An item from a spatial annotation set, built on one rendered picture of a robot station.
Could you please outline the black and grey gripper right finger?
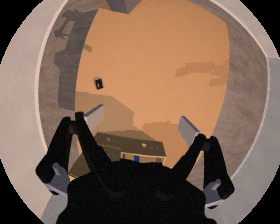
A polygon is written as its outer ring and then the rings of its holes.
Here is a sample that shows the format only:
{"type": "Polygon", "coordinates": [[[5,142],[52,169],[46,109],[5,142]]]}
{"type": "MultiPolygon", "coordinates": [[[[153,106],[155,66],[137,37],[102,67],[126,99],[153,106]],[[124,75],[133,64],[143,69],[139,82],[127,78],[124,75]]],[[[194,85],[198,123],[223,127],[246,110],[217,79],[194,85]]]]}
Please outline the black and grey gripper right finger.
{"type": "Polygon", "coordinates": [[[210,136],[210,139],[206,138],[185,116],[180,117],[177,129],[190,148],[158,182],[154,195],[162,201],[171,200],[185,183],[200,151],[204,151],[202,192],[206,196],[205,208],[214,209],[232,195],[235,190],[227,174],[218,139],[215,136],[210,136]]]}

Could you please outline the brown drawer front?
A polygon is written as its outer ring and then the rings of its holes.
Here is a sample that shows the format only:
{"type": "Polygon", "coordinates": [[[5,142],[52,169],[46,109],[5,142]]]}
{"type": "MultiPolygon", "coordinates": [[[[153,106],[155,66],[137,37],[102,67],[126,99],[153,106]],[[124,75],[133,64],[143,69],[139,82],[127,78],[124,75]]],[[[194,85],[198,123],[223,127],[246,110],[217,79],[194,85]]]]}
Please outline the brown drawer front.
{"type": "Polygon", "coordinates": [[[139,156],[140,163],[163,162],[164,165],[166,159],[163,142],[127,137],[125,137],[121,150],[121,158],[124,159],[123,154],[125,154],[125,159],[133,161],[134,155],[139,156]]]}
{"type": "Polygon", "coordinates": [[[102,146],[110,160],[113,161],[120,161],[121,157],[121,150],[119,149],[114,149],[114,148],[109,148],[109,147],[104,147],[102,146]]]}
{"type": "Polygon", "coordinates": [[[74,166],[74,168],[72,169],[72,171],[70,172],[70,175],[73,175],[74,177],[80,177],[82,175],[85,175],[87,173],[89,173],[89,167],[86,163],[85,158],[80,157],[80,159],[78,160],[78,162],[76,163],[76,165],[74,166]]]}
{"type": "Polygon", "coordinates": [[[125,138],[98,133],[94,138],[97,144],[122,149],[125,138]]]}

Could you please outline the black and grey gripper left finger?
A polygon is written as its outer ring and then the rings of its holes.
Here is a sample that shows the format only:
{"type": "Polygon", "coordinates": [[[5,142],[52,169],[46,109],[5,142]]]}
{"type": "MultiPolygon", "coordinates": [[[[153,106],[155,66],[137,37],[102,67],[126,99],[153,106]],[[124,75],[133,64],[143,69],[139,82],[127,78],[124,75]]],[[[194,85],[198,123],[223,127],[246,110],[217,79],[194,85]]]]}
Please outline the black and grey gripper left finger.
{"type": "Polygon", "coordinates": [[[49,145],[48,151],[35,172],[53,195],[67,196],[69,155],[73,134],[78,140],[89,167],[95,171],[106,192],[115,198],[127,195],[129,180],[110,160],[102,146],[98,146],[92,131],[104,119],[104,105],[100,104],[84,114],[75,113],[75,121],[64,117],[49,145]]]}

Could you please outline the small tan wooden chest of drawers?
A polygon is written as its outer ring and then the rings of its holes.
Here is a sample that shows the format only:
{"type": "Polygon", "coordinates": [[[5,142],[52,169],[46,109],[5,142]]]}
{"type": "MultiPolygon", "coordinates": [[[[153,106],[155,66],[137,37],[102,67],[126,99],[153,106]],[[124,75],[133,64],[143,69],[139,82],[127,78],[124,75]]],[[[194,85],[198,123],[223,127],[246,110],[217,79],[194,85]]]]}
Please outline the small tan wooden chest of drawers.
{"type": "MultiPolygon", "coordinates": [[[[98,133],[100,133],[100,132],[97,132],[96,135],[97,135],[98,133]]],[[[94,138],[96,137],[96,135],[94,136],[94,138]]],[[[82,154],[83,154],[83,152],[81,153],[81,155],[78,157],[78,159],[76,160],[76,162],[73,164],[73,166],[71,167],[71,169],[70,169],[69,172],[68,172],[70,181],[72,181],[73,179],[77,178],[77,177],[74,177],[74,176],[70,175],[70,172],[72,171],[72,169],[74,168],[74,166],[76,165],[76,163],[78,162],[78,160],[80,159],[80,157],[82,157],[82,154]]],[[[84,157],[82,157],[82,158],[84,158],[84,157]]]]}

